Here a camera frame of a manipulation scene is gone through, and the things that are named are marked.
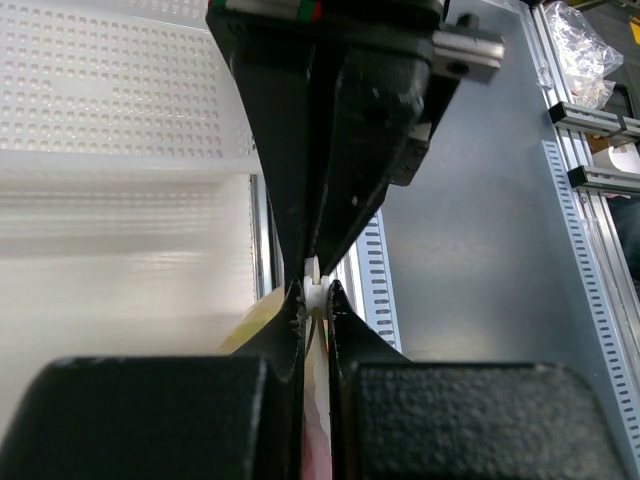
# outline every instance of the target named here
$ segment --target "perforated metal strip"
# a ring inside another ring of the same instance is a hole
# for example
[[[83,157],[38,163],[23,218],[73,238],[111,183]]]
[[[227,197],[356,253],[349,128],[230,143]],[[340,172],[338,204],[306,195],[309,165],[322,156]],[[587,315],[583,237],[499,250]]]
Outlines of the perforated metal strip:
[[[358,261],[365,320],[389,345],[402,352],[382,213],[378,211],[358,238]]]
[[[633,387],[629,366],[623,354],[619,333],[613,323],[604,288],[597,273],[595,259],[589,248],[585,226],[578,214],[576,195],[567,179],[565,162],[555,142],[544,144],[551,167],[556,192],[562,206],[571,244],[580,268],[580,276],[587,292],[592,318],[598,332],[600,348],[607,362],[613,390],[620,407],[622,420],[634,451],[636,465],[640,467],[640,407]]]

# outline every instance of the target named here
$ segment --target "white perforated bin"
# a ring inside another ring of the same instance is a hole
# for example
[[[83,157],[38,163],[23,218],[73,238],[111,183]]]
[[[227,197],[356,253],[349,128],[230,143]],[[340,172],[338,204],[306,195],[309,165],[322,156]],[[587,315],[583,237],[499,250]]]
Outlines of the white perforated bin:
[[[207,354],[254,302],[239,96],[205,0],[0,0],[0,437],[65,355]]]

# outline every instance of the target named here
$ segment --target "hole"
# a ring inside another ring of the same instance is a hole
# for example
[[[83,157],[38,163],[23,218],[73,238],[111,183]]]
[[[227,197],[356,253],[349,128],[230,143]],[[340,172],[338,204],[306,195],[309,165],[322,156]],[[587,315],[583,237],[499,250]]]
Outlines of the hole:
[[[380,105],[370,105],[362,110],[362,117],[368,125],[373,127],[383,127],[391,116],[386,108]]]
[[[469,66],[462,62],[451,62],[447,65],[447,72],[452,75],[462,77],[469,73]]]

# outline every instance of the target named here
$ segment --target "white plastic bin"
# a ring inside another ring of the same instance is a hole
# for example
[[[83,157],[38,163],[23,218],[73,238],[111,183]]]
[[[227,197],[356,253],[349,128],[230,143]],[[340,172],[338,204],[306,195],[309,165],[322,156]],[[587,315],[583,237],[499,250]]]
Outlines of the white plastic bin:
[[[0,437],[67,355],[207,354],[258,171],[205,0],[0,0]]]

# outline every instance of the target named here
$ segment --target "clear plastic bag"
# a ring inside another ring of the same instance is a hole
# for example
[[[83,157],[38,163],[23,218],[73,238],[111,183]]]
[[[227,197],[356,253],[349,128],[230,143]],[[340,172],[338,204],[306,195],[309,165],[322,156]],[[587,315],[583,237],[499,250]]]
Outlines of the clear plastic bag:
[[[624,57],[600,38],[582,13],[564,2],[547,5],[545,17],[574,103],[604,107],[615,86],[604,77],[622,65]]]

